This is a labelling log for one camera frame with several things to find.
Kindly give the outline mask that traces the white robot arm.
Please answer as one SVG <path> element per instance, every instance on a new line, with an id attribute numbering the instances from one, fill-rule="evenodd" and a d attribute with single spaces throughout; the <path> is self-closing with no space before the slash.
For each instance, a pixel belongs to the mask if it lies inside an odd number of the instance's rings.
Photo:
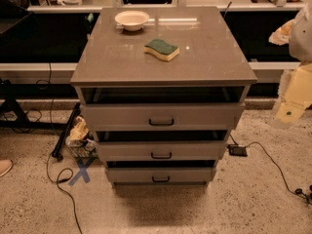
<path id="1" fill-rule="evenodd" d="M 295 123 L 312 104 L 312 0 L 295 16 L 290 30 L 290 55 L 300 66 L 281 76 L 274 119 L 281 124 Z"/>

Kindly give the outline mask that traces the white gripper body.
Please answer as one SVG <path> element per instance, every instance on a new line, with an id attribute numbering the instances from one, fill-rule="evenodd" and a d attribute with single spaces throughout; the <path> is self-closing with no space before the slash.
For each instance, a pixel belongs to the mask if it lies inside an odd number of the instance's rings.
<path id="1" fill-rule="evenodd" d="M 303 63 L 285 71 L 280 80 L 275 119 L 282 124 L 295 123 L 312 105 L 312 63 Z"/>

